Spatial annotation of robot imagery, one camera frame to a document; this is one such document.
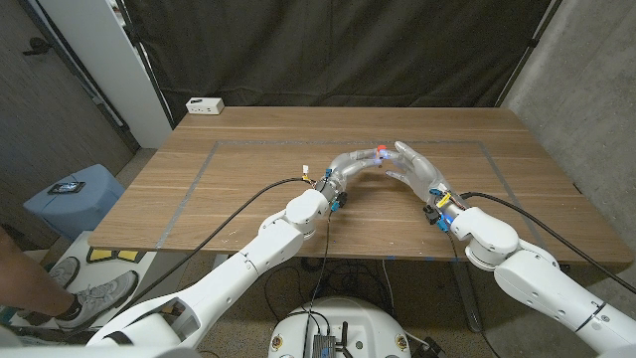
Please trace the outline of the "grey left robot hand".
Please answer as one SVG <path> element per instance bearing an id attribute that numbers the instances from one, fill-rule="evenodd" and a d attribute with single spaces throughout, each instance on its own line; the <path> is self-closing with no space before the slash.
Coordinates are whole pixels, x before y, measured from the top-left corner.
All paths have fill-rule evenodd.
<path id="1" fill-rule="evenodd" d="M 369 167 L 377 167 L 383 159 L 377 156 L 376 149 L 357 150 L 338 155 L 327 167 L 325 176 L 318 181 L 315 189 L 319 191 L 328 202 L 333 202 L 336 197 L 346 191 L 350 179 Z"/>

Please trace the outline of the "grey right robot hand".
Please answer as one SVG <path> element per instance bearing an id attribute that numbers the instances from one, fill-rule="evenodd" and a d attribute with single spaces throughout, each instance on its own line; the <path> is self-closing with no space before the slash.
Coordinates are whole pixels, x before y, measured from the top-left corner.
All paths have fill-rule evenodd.
<path id="1" fill-rule="evenodd" d="M 469 208 L 446 181 L 441 171 L 423 155 L 404 142 L 397 141 L 395 150 L 380 149 L 377 156 L 390 160 L 400 172 L 386 174 L 409 186 L 413 193 L 427 205 L 436 207 L 441 213 L 455 218 Z"/>

